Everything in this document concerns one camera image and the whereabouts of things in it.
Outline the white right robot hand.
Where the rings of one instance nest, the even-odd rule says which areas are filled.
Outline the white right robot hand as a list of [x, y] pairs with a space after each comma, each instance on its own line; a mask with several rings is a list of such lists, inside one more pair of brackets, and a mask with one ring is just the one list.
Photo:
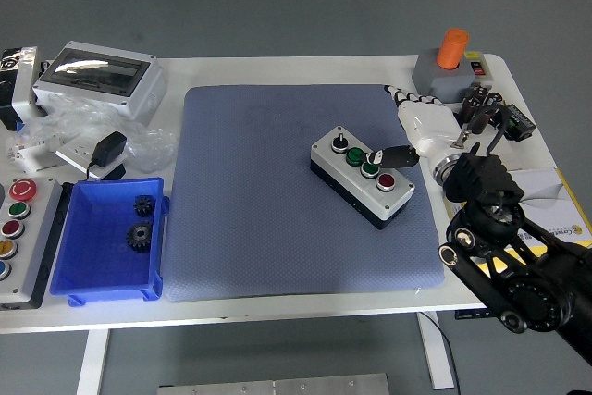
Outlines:
[[397, 117], [407, 142], [367, 153], [365, 161], [385, 168], [412, 167], [424, 158], [436, 175], [452, 165], [463, 152], [452, 145], [461, 134], [453, 112], [435, 96], [407, 93], [387, 86], [397, 106]]

